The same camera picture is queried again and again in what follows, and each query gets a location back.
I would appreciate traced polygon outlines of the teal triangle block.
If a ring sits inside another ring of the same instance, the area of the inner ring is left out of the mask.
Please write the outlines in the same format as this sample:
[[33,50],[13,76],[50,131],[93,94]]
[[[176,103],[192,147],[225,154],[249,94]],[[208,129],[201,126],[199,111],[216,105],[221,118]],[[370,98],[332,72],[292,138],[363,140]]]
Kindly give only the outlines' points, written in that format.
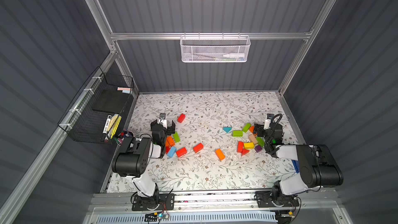
[[223,127],[222,129],[225,133],[229,133],[232,130],[232,127]]

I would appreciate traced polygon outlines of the orange rectangular block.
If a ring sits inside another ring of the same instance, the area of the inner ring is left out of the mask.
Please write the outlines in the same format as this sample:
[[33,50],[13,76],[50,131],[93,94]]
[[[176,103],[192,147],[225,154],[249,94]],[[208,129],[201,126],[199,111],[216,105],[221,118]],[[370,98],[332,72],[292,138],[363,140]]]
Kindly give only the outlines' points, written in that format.
[[215,154],[220,161],[223,161],[226,158],[221,149],[216,149]]

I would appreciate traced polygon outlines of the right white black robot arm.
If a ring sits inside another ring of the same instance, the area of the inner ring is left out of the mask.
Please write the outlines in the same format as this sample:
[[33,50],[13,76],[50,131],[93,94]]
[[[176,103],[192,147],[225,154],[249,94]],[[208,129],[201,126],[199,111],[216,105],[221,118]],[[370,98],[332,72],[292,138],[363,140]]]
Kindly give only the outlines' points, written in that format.
[[336,187],[344,177],[330,150],[325,145],[286,145],[282,143],[283,127],[277,122],[255,124],[254,133],[264,141],[265,152],[273,158],[295,162],[295,174],[278,180],[269,191],[257,191],[258,207],[299,206],[298,195]]

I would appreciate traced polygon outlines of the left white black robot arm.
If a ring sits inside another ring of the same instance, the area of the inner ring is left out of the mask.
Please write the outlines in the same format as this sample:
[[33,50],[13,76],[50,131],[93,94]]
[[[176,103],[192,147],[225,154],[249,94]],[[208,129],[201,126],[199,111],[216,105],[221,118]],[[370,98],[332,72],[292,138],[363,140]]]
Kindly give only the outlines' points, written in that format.
[[112,171],[129,180],[136,192],[130,201],[132,211],[173,210],[175,195],[172,192],[162,194],[151,179],[147,167],[151,159],[161,159],[166,154],[166,139],[175,133],[176,124],[160,119],[151,123],[152,135],[136,138],[128,136],[113,157]]

